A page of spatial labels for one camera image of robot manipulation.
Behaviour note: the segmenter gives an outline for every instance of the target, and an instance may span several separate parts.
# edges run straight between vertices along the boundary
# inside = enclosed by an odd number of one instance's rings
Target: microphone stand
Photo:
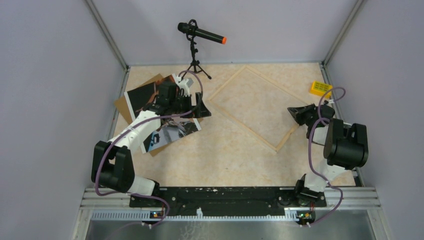
[[[193,28],[193,32],[194,32],[195,29],[198,27],[198,24],[197,24],[196,20],[194,20],[194,19],[192,19],[188,22],[189,25],[191,25],[192,23],[194,23],[194,28]],[[204,72],[204,74],[206,74],[208,79],[212,79],[212,77],[207,72],[205,72],[205,70],[203,70],[203,68],[200,66],[200,61],[196,60],[196,53],[198,53],[199,50],[195,47],[195,45],[197,44],[195,42],[195,35],[192,35],[191,37],[189,37],[189,34],[187,33],[186,36],[187,36],[187,40],[190,41],[190,51],[191,51],[191,58],[192,58],[190,66],[187,68],[187,70],[190,70],[193,67],[194,73],[198,74],[198,73]],[[186,74],[187,74],[187,72],[185,72],[184,75],[182,75],[181,79],[184,79],[184,76]]]

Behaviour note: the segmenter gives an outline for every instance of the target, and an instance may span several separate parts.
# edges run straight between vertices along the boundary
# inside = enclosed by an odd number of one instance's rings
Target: white wall
[[[123,70],[82,0],[0,1],[0,56],[0,239],[69,239]]]
[[[179,22],[227,37],[196,38],[201,63],[322,61],[356,0],[94,0],[129,65],[189,64]]]
[[[329,65],[349,122],[367,125],[367,184],[396,239],[424,236],[424,1],[368,1]]]

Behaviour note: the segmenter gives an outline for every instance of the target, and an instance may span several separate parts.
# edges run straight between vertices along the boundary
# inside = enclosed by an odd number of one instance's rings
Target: microphone
[[[187,36],[192,35],[193,37],[204,38],[220,44],[225,44],[227,42],[226,37],[200,29],[198,28],[197,24],[191,25],[185,22],[180,22],[178,23],[178,31],[186,34]]]

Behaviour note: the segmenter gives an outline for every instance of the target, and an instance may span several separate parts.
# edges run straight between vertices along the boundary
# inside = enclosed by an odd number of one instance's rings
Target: cable
[[[317,128],[317,126],[318,126],[318,124],[319,124],[319,123],[321,123],[321,124],[323,124],[324,126],[326,126],[326,125],[330,122],[330,120],[329,120],[328,118],[321,117],[321,103],[322,103],[322,101],[323,101],[324,97],[325,97],[328,93],[330,93],[331,91],[334,91],[334,90],[336,90],[336,89],[341,89],[341,90],[343,90],[343,95],[342,95],[341,97],[339,97],[339,98],[337,98],[337,99],[335,99],[335,100],[334,100],[334,102],[339,101],[339,100],[340,100],[340,99],[342,99],[342,98],[345,96],[345,94],[346,94],[346,89],[344,89],[343,87],[340,87],[340,86],[338,86],[338,87],[334,87],[334,88],[332,88],[332,89],[328,90],[327,92],[325,92],[325,93],[324,93],[324,95],[321,97],[321,99],[319,99],[319,104],[318,104],[318,116],[319,116],[319,119],[315,121],[315,123],[314,123],[314,124],[313,124],[313,126],[312,126],[312,129],[310,130],[310,136],[309,136],[309,139],[308,139],[307,154],[308,154],[308,160],[309,160],[309,168],[310,168],[310,170],[311,170],[311,171],[312,171],[315,175],[317,175],[317,176],[321,177],[321,178],[322,178],[322,179],[323,179],[323,180],[324,180],[324,181],[328,184],[328,186],[329,186],[331,189],[338,190],[338,191],[340,192],[340,199],[338,200],[338,203],[337,203],[337,204],[333,207],[333,209],[331,209],[329,212],[327,212],[327,214],[325,214],[325,215],[324,215],[323,217],[321,217],[320,219],[318,219],[318,220],[314,221],[313,223],[310,223],[310,224],[309,224],[309,226],[316,225],[316,224],[318,224],[319,222],[321,222],[322,220],[324,220],[324,219],[328,218],[328,216],[330,216],[332,213],[334,213],[334,212],[337,210],[337,208],[340,206],[340,204],[342,204],[342,200],[343,200],[343,191],[342,191],[342,189],[340,189],[339,187],[336,187],[336,186],[331,185],[331,183],[330,183],[330,181],[328,180],[328,178],[326,178],[326,176],[322,175],[321,173],[317,172],[317,171],[314,169],[314,166],[312,165],[312,139],[314,138],[315,129]]]
[[[141,122],[139,122],[139,123],[137,123],[136,125],[134,125],[132,128],[133,129],[135,129],[135,128],[137,128],[137,127],[139,127],[140,125],[142,125],[142,124],[145,124],[145,123],[147,123],[147,122],[149,122],[149,121],[152,121],[152,120],[156,120],[156,119],[167,119],[167,118],[175,118],[175,117],[182,117],[182,116],[185,116],[185,115],[188,115],[188,114],[191,114],[194,110],[196,110],[199,106],[200,106],[200,104],[202,103],[202,98],[203,98],[203,85],[202,85],[202,82],[200,81],[200,78],[196,75],[196,73],[194,73],[193,71],[190,71],[190,70],[184,70],[184,71],[181,71],[179,74],[178,74],[178,77],[182,74],[182,73],[189,73],[189,74],[192,74],[196,79],[197,79],[197,81],[198,81],[198,83],[199,83],[199,85],[200,85],[200,97],[199,97],[199,100],[198,100],[198,102],[197,102],[197,104],[196,104],[196,106],[194,106],[193,107],[193,109],[192,110],[190,110],[190,111],[187,111],[187,112],[184,112],[184,113],[181,113],[181,114],[174,114],[174,115],[167,115],[167,116],[155,116],[155,117],[152,117],[152,118],[149,118],[149,119],[146,119],[146,120],[143,120],[143,121],[141,121]],[[102,171],[102,167],[103,167],[103,164],[105,164],[105,161],[106,161],[106,158],[107,158],[107,156],[109,155],[109,152],[111,151],[111,149],[113,148],[113,146],[115,146],[115,144],[120,140],[120,139],[122,139],[124,136],[126,136],[129,132],[131,132],[131,129],[128,129],[128,130],[126,130],[125,132],[123,132],[121,135],[119,135],[110,145],[109,145],[109,147],[106,149],[106,151],[104,152],[104,154],[103,154],[103,157],[101,158],[101,161],[100,161],[100,164],[99,164],[99,166],[98,166],[98,169],[97,169],[97,173],[96,173],[96,175],[95,175],[95,183],[94,183],[94,189],[95,189],[95,193],[97,194],[97,195],[99,195],[99,196],[107,196],[107,195],[110,195],[110,194],[115,194],[115,193],[119,193],[118,191],[109,191],[109,192],[104,192],[104,193],[101,193],[100,191],[99,191],[99,179],[100,179],[100,173],[101,173],[101,171]],[[162,198],[160,198],[160,197],[157,197],[157,196],[147,196],[147,195],[141,195],[141,194],[138,194],[138,193],[133,193],[133,194],[131,194],[132,196],[135,196],[135,197],[139,197],[139,198],[146,198],[146,199],[155,199],[155,200],[159,200],[159,201],[161,201],[162,203],[164,203],[165,205],[166,205],[166,211],[165,211],[165,214],[162,216],[162,218],[158,221],[158,222],[156,222],[155,224],[153,224],[153,225],[150,225],[149,224],[149,227],[150,228],[153,228],[153,227],[155,227],[155,226],[157,226],[158,224],[160,224],[165,218],[166,218],[166,216],[169,214],[169,212],[170,212],[170,205],[168,204],[168,202],[167,201],[165,201],[164,199],[162,199]],[[126,227],[128,227],[128,226],[131,226],[131,225],[135,225],[135,224],[142,224],[142,225],[144,225],[144,223],[139,223],[139,222],[130,222],[130,223],[128,223],[128,224],[125,224],[124,226],[121,226],[120,228],[118,228],[117,230],[115,230],[114,232],[112,232],[108,237],[106,237],[106,239],[110,239],[113,235],[115,235],[117,232],[119,232],[120,230],[122,230],[122,229],[124,229],[124,228],[126,228]]]

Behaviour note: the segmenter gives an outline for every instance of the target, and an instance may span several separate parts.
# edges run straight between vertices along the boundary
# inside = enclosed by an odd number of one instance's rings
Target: yellow sponge
[[[323,96],[328,90],[330,90],[332,88],[333,88],[332,85],[325,84],[325,83],[319,82],[319,81],[313,81],[309,92],[311,94]],[[329,99],[331,97],[331,92],[327,93],[327,95],[325,97]]]

